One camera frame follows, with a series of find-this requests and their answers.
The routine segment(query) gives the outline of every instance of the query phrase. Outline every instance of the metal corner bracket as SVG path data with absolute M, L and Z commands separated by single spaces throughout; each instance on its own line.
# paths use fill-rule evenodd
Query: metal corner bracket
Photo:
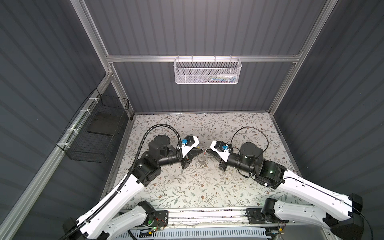
M 76 11 L 77 16 L 80 19 L 81 24 L 85 29 L 85 32 L 88 35 L 89 40 L 93 45 L 93 48 L 95 49 L 101 61 L 101 64 L 104 67 L 105 72 L 106 73 L 111 72 L 114 75 L 114 79 L 112 80 L 112 85 L 117 93 L 117 96 L 119 98 L 128 99 L 128 95 L 124 90 L 124 87 L 120 81 L 120 78 L 116 72 L 115 67 L 113 66 L 113 64 L 111 64 L 107 60 L 108 51 L 101 39 L 99 31 L 96 28 L 96 25 L 92 19 L 91 13 L 88 10 L 85 0 L 70 0 L 70 1 L 73 8 Z M 129 116 L 132 116 L 133 112 L 134 112 L 133 107 L 131 105 L 131 102 L 129 101 Z

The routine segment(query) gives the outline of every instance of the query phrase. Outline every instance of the white plastic bracket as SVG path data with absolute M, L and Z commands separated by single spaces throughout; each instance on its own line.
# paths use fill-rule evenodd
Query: white plastic bracket
M 136 206 L 131 211 L 111 219 L 104 227 L 104 232 L 109 233 L 107 240 L 113 240 L 128 229 L 142 224 L 146 217 L 144 208 Z
M 224 162 L 227 162 L 228 157 L 229 157 L 229 149 L 226 149 L 226 150 L 224 150 L 223 152 L 220 152 L 219 150 L 217 150 L 217 149 L 215 148 L 216 142 L 217 142 L 216 140 L 212 141 L 210 148 L 211 148 L 214 152 L 216 152 L 216 153 L 220 156 L 220 158 L 224 160 Z
M 90 98 L 90 99 L 96 100 L 96 102 L 99 103 L 99 98 Z
M 196 136 L 193 136 L 193 139 L 194 139 L 195 143 L 192 144 L 192 146 L 186 146 L 184 143 L 181 144 L 181 152 L 182 152 L 183 157 L 185 157 L 187 155 L 187 153 L 189 153 L 189 151 L 191 151 L 192 148 L 197 147 L 200 144 L 199 139 Z
M 314 205 L 290 204 L 282 201 L 275 202 L 274 215 L 281 220 L 295 220 L 329 228 L 323 221 L 326 212 Z
M 64 145 L 64 146 L 70 147 L 70 145 L 67 142 L 66 143 L 58 143 L 57 145 Z
M 291 170 L 284 172 L 284 183 L 277 190 L 288 192 L 311 204 L 323 209 L 336 220 L 344 221 L 351 218 L 348 213 L 352 212 L 352 201 L 347 195 L 332 192 L 326 188 L 316 185 L 308 180 L 297 176 Z
M 77 128 L 67 129 L 67 131 L 74 131 L 77 135 L 79 135 L 79 131 L 77 130 Z
M 89 109 L 83 109 L 83 110 L 80 110 L 80 112 L 83 112 L 83 111 L 86 111 L 86 112 L 88 112 L 88 113 L 89 113 L 89 115 L 91 115 L 91 112 L 90 112 L 90 110 L 89 110 Z

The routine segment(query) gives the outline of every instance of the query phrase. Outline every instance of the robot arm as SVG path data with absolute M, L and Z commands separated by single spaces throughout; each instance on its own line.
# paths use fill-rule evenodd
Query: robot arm
M 264 160 L 263 150 L 251 142 L 244 143 L 238 154 L 232 152 L 230 144 L 222 141 L 213 141 L 210 147 L 207 153 L 216 157 L 222 171 L 226 171 L 228 166 L 234 167 L 266 187 L 291 193 L 313 204 L 297 205 L 267 199 L 262 215 L 258 216 L 260 220 L 297 220 L 330 228 L 336 236 L 344 240 L 361 239 L 364 224 L 360 215 L 360 196 L 330 191 L 305 180 L 278 163 Z
M 176 150 L 171 146 L 169 137 L 156 136 L 149 143 L 149 150 L 133 166 L 134 169 L 130 176 L 126 174 L 119 184 L 87 213 L 76 221 L 70 218 L 63 225 L 66 233 L 71 232 L 75 227 L 80 227 L 76 232 L 70 234 L 69 239 L 110 240 L 135 226 L 150 225 L 156 211 L 146 201 L 140 202 L 130 212 L 113 217 L 130 199 L 160 174 L 161 166 L 180 162 L 183 169 L 187 168 L 192 159 L 202 153 L 201 149 L 196 148 L 198 144 L 197 137 L 187 136 L 182 140 L 181 147 Z M 101 206 L 104 207 L 90 221 L 87 221 Z

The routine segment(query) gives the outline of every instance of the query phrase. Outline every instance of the table surface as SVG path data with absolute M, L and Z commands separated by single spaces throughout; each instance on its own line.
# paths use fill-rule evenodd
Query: table surface
M 130 168 L 144 133 L 158 123 L 173 126 L 182 138 L 186 135 L 197 136 L 200 141 L 199 147 L 203 149 L 209 148 L 213 140 L 229 143 L 233 134 L 241 127 L 256 127 L 263 131 L 269 140 L 264 158 L 295 172 L 268 113 L 137 115 L 114 185 Z M 168 128 L 159 127 L 150 132 L 141 154 L 148 149 L 149 141 L 160 134 L 169 136 L 171 144 L 176 146 L 175 134 Z M 237 133 L 232 145 L 240 148 L 241 144 L 247 141 L 262 149 L 266 147 L 264 135 L 251 128 Z M 262 206 L 267 198 L 306 204 L 292 194 L 275 191 L 252 179 L 246 179 L 232 167 L 222 172 L 218 169 L 218 162 L 214 157 L 200 154 L 185 170 L 180 164 L 161 167 L 161 174 L 144 191 L 131 199 L 123 209 L 132 209 L 143 200 L 150 202 L 156 209 Z

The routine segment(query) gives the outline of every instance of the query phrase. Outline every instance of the black wire basket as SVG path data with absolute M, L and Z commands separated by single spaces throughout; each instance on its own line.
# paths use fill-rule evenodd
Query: black wire basket
M 71 131 L 57 145 L 71 160 L 108 163 L 113 161 L 127 127 L 128 99 L 99 95 Z

